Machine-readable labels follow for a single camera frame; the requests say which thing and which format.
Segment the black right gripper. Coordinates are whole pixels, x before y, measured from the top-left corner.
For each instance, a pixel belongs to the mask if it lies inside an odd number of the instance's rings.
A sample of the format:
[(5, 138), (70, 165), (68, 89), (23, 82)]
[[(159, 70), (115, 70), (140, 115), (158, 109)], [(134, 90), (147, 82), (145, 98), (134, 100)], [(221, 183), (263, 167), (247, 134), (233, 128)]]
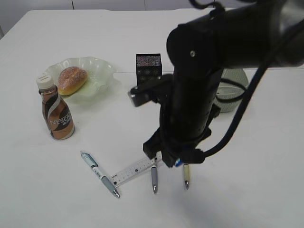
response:
[(171, 93), (160, 107), (160, 126), (143, 144), (150, 159), (161, 152), (169, 168), (178, 159), (190, 164), (204, 162), (205, 155), (196, 147), (210, 136), (209, 124), (219, 114), (213, 102), (220, 79), (220, 73), (199, 78), (173, 74)]

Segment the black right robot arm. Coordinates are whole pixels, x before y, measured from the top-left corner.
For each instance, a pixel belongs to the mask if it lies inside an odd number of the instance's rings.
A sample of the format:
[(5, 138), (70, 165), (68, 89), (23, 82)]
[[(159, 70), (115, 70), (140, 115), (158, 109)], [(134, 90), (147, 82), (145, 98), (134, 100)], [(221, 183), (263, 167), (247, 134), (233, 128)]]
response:
[[(199, 164), (230, 141), (263, 74), (271, 67), (304, 63), (304, 3), (301, 0), (253, 0), (249, 6), (224, 10), (180, 24), (167, 39), (174, 66), (150, 82), (145, 94), (160, 104), (160, 125), (143, 144), (144, 153), (172, 167), (177, 160)], [(219, 109), (213, 104), (224, 69), (256, 68), (240, 97), (235, 116), (213, 148), (198, 144), (211, 131)]]

